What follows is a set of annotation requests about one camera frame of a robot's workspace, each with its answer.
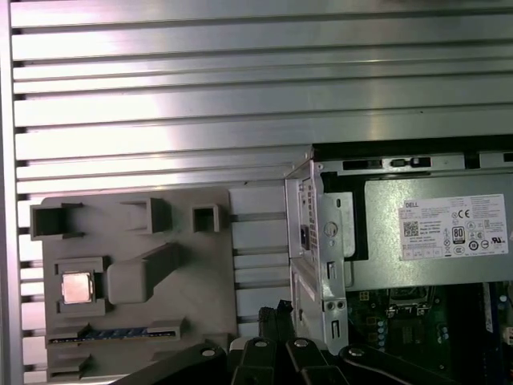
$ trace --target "silver screw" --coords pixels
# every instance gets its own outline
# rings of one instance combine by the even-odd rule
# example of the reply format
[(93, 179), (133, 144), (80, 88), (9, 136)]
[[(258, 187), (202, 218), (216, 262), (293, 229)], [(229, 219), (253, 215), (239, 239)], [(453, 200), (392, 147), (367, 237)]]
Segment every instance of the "silver screw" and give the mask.
[(308, 341), (306, 341), (305, 339), (297, 339), (294, 345), (296, 345), (297, 347), (307, 347)]
[(212, 349), (207, 349), (206, 351), (202, 351), (201, 355), (203, 355), (204, 357), (212, 357), (213, 355), (216, 355), (216, 352)]
[(362, 357), (365, 354), (365, 352), (360, 348), (352, 347), (349, 349), (349, 354), (353, 357)]

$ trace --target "metal side panel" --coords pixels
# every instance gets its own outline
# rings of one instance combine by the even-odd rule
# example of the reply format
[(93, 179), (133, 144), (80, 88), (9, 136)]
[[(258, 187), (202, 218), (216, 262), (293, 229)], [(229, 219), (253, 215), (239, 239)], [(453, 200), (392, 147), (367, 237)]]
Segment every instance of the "metal side panel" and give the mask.
[(511, 9), (513, 0), (0, 0), (0, 385), (46, 380), (31, 205), (229, 187), (239, 331), (255, 334), (258, 308), (290, 298), (282, 179), (312, 143), (513, 133)]

